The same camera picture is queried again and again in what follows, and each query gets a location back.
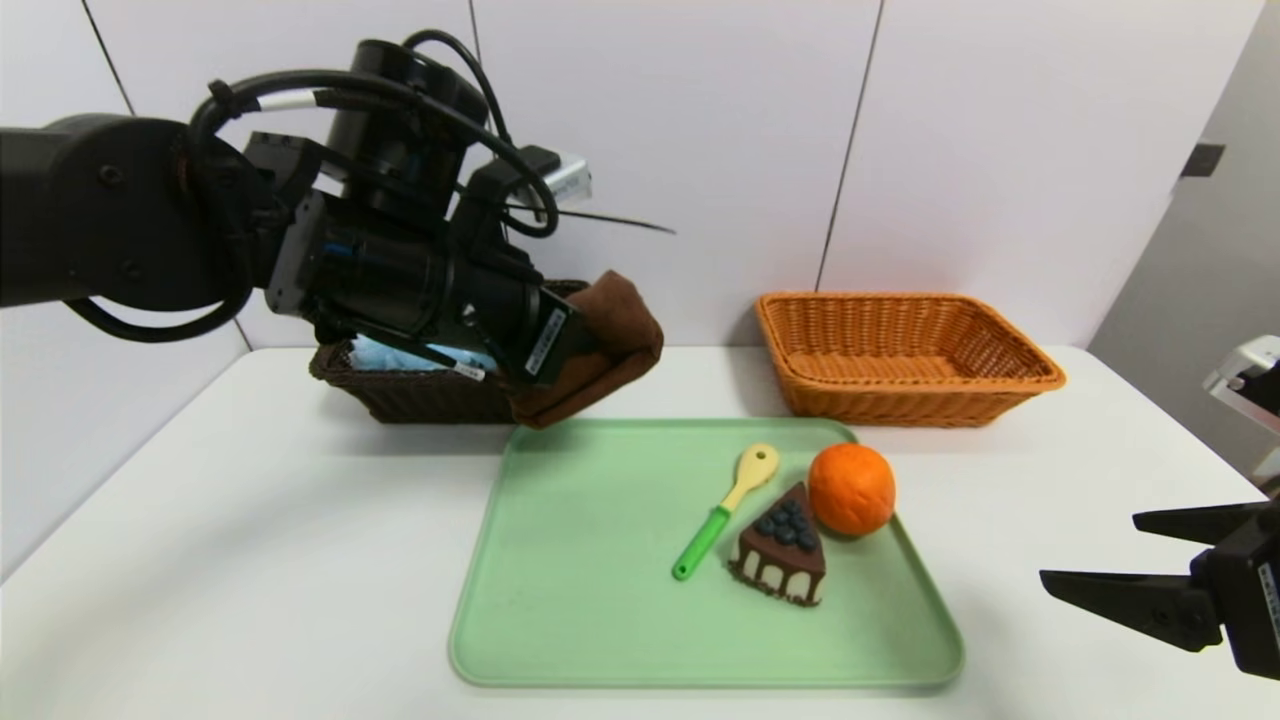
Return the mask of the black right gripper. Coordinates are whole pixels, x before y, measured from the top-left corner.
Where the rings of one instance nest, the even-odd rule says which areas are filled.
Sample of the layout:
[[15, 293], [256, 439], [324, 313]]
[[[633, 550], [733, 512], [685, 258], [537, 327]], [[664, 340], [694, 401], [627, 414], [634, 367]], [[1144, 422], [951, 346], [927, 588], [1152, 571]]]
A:
[[1192, 575], [1042, 570], [1050, 596], [1188, 652], [1222, 643], [1236, 667], [1279, 679], [1277, 501], [1132, 516], [1153, 536], [1208, 544]]

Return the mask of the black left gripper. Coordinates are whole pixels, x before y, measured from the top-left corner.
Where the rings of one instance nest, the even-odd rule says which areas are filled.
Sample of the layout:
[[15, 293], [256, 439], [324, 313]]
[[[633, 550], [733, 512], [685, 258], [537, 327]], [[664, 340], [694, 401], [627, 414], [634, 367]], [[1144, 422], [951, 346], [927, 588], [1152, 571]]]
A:
[[599, 351], [570, 296], [585, 281], [547, 281], [539, 274], [462, 264], [447, 310], [447, 343], [489, 356], [493, 369], [517, 387], [553, 384], [566, 359]]

